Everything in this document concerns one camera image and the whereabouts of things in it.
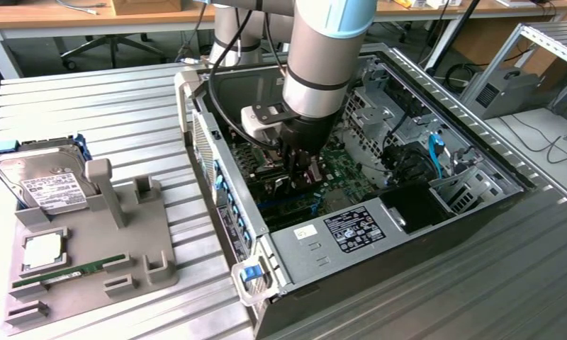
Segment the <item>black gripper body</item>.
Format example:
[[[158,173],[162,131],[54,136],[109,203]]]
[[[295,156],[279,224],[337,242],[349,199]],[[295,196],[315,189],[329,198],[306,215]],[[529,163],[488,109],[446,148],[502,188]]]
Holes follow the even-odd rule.
[[[297,150],[297,154],[301,150],[305,150],[314,156],[320,155],[330,140],[336,120],[337,114],[325,118],[310,118],[299,115],[283,121],[281,123],[283,148],[291,146]]]

